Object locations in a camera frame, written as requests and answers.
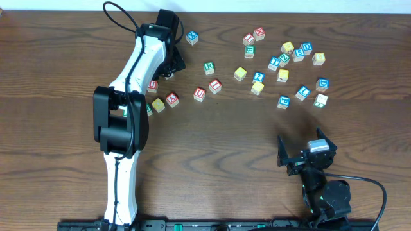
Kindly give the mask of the yellow O block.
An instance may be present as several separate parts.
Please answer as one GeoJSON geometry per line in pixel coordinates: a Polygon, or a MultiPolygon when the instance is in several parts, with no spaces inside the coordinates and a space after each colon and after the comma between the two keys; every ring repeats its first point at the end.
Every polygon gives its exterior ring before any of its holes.
{"type": "Polygon", "coordinates": [[[157,98],[152,102],[152,107],[157,113],[161,113],[165,109],[165,104],[160,98],[157,98]]]}

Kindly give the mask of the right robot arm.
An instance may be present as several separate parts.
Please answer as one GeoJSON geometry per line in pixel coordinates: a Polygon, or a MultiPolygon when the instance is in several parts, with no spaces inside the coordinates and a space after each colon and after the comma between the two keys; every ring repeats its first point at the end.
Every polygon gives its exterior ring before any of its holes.
{"type": "Polygon", "coordinates": [[[347,218],[351,212],[350,186],[344,180],[327,180],[324,172],[334,160],[337,146],[317,129],[317,139],[310,141],[298,157],[289,157],[280,137],[277,166],[285,166],[289,176],[299,175],[302,197],[311,216],[301,225],[322,230],[352,230],[347,218]]]}

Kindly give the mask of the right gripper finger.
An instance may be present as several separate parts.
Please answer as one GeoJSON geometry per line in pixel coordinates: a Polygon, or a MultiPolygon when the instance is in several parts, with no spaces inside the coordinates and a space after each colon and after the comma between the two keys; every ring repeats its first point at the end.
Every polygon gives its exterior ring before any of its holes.
{"type": "Polygon", "coordinates": [[[288,154],[280,135],[277,136],[278,154],[277,154],[277,166],[286,166],[288,164],[288,154]]]}
{"type": "Polygon", "coordinates": [[[337,150],[337,146],[330,139],[327,138],[327,136],[324,134],[324,132],[320,128],[316,129],[316,133],[317,133],[318,139],[324,139],[327,142],[330,151],[337,150]]]}

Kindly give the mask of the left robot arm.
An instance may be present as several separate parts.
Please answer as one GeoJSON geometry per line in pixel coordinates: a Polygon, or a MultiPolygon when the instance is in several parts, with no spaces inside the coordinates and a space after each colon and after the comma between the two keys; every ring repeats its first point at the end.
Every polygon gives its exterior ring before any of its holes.
{"type": "Polygon", "coordinates": [[[183,24],[173,11],[159,10],[153,24],[132,30],[134,50],[121,74],[93,94],[94,140],[107,166],[108,200],[102,230],[131,230],[137,215],[136,171],[148,139],[145,94],[149,83],[185,68],[176,44],[183,24]]]}

